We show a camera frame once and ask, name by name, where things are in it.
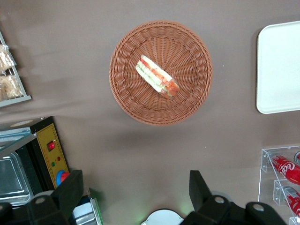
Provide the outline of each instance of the yellow control panel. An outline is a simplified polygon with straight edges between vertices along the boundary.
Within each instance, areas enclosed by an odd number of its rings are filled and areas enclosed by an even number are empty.
[[[62,153],[60,142],[54,124],[50,124],[37,132],[37,141],[42,150],[52,183],[57,188],[56,176],[59,171],[68,171],[65,157]]]

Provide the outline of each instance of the white tray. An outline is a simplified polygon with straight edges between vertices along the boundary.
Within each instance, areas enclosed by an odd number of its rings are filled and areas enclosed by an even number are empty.
[[[257,109],[300,110],[300,21],[265,27],[258,36]]]

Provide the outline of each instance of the clear acrylic rack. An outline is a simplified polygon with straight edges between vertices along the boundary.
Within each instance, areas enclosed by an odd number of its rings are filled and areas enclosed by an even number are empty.
[[[286,204],[286,196],[282,187],[290,186],[300,193],[300,185],[291,183],[278,173],[270,163],[270,155],[273,153],[282,155],[296,164],[294,157],[299,151],[300,146],[262,149],[258,201],[272,206],[288,225],[300,225],[300,218]]]

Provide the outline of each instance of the red can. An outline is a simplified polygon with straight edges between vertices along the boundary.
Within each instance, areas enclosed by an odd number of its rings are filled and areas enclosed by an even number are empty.
[[[285,193],[287,204],[289,204],[292,211],[298,217],[300,217],[300,194],[299,194],[299,192],[289,186],[283,186],[282,189]]]
[[[300,166],[281,155],[272,156],[272,164],[287,180],[300,185]]]

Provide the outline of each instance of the coca-cola logo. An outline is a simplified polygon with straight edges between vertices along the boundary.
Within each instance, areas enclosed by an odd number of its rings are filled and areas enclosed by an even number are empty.
[[[283,164],[280,168],[279,168],[279,172],[285,176],[286,172],[288,170],[293,170],[295,168],[295,164],[292,162],[287,162],[285,164]]]

